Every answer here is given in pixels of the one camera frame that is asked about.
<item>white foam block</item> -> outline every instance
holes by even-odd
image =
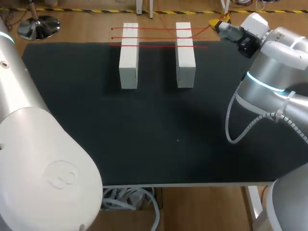
[[[123,27],[135,27],[124,28],[123,37],[138,37],[138,23],[124,23]],[[122,45],[139,45],[139,39],[137,38],[123,38]],[[122,89],[136,89],[138,83],[138,46],[123,46],[121,47],[120,54],[120,79]]]
[[[177,23],[176,28],[191,28],[191,23]],[[187,38],[191,36],[191,30],[177,30],[177,37],[180,37],[180,39],[177,39],[176,45],[193,46],[193,39]],[[178,88],[193,88],[196,72],[193,47],[176,47],[176,61]]]

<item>black mat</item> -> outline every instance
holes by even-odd
[[[253,59],[229,43],[195,45],[208,50],[195,49],[193,89],[176,87],[174,48],[140,48],[137,90],[120,89],[120,48],[108,44],[29,44],[23,60],[104,185],[271,181],[308,162],[307,145],[269,120],[227,142],[227,106]],[[255,116],[235,105],[232,136]]]

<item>chrome chair base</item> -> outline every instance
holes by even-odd
[[[60,22],[52,16],[39,16],[38,20],[29,18],[17,30],[20,37],[28,40],[41,40],[53,36],[60,30]]]

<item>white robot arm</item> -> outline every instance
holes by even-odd
[[[2,22],[0,44],[0,215],[13,231],[85,231],[100,173],[48,111]]]
[[[308,82],[308,40],[283,27],[269,30],[268,23],[253,13],[241,26],[218,22],[218,35],[237,44],[246,57],[258,51],[253,65],[236,90],[226,117],[226,135],[239,142],[263,118],[283,122],[308,143],[308,97],[289,88]],[[228,132],[233,100],[259,114],[237,139]],[[267,214],[274,231],[308,230],[308,164],[276,180],[270,187]]]

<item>white cable bundle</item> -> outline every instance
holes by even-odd
[[[308,143],[308,137],[298,128],[298,126],[296,126],[295,123],[293,123],[288,117],[284,116],[284,115],[280,115],[278,113],[265,113],[263,115],[259,115],[257,118],[255,118],[247,127],[246,129],[235,139],[232,140],[230,135],[229,135],[229,117],[230,117],[230,111],[232,108],[232,104],[234,102],[235,96],[237,94],[238,89],[240,88],[240,85],[237,87],[235,93],[233,94],[228,109],[227,109],[227,116],[226,116],[226,124],[225,124],[225,131],[226,131],[226,136],[227,139],[230,143],[232,144],[236,144],[238,143],[248,132],[249,130],[260,120],[264,119],[264,118],[274,118],[277,119],[277,116],[279,116],[278,119],[283,120],[287,125],[289,125],[294,131],[297,132],[297,134],[306,142]]]
[[[156,213],[156,219],[151,228],[151,231],[155,231],[159,223],[160,213],[154,192],[154,188],[152,188],[152,193],[144,188],[106,189],[103,192],[103,207],[107,210],[139,210],[143,202],[147,200],[147,195],[150,198],[148,204],[151,201],[153,202]]]

